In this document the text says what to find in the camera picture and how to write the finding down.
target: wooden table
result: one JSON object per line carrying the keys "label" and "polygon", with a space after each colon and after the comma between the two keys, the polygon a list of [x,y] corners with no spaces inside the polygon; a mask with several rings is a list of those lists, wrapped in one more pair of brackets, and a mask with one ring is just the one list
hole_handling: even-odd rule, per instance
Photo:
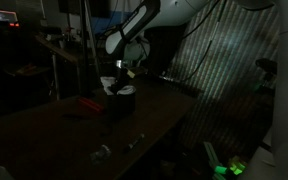
{"label": "wooden table", "polygon": [[[195,100],[146,79],[131,82],[136,110],[118,122],[97,115],[68,98],[0,118],[0,165],[16,179],[116,179],[156,143],[192,107]],[[102,89],[95,102],[106,106]],[[87,119],[66,119],[78,114]],[[141,133],[133,150],[123,149]],[[108,160],[93,165],[90,154],[101,145],[110,148]]]}

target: black cup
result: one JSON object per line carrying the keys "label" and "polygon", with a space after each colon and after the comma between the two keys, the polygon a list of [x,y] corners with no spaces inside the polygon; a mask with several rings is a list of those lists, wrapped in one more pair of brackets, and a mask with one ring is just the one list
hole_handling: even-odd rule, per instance
{"label": "black cup", "polygon": [[112,121],[118,121],[135,110],[135,92],[127,95],[108,95],[107,112]]}

